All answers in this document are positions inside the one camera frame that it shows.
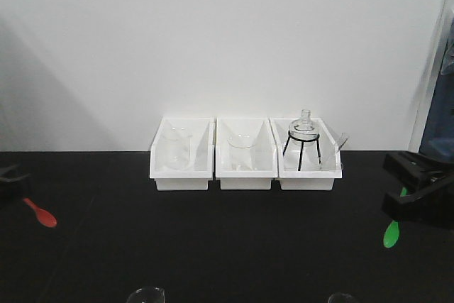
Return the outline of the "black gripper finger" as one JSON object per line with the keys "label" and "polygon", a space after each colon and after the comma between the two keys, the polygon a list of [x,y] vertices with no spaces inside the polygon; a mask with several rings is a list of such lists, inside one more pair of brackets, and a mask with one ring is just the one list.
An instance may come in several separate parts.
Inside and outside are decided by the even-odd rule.
{"label": "black gripper finger", "polygon": [[398,222],[453,230],[453,183],[432,184],[403,197],[386,193],[382,210]]}
{"label": "black gripper finger", "polygon": [[19,182],[2,182],[1,183],[1,209],[28,197],[31,193],[31,185],[28,179]]}
{"label": "black gripper finger", "polygon": [[28,179],[30,174],[20,175],[18,172],[19,164],[9,165],[1,168],[1,183],[12,184]]}
{"label": "black gripper finger", "polygon": [[421,153],[394,151],[386,154],[383,168],[407,189],[421,189],[453,173],[453,162]]}

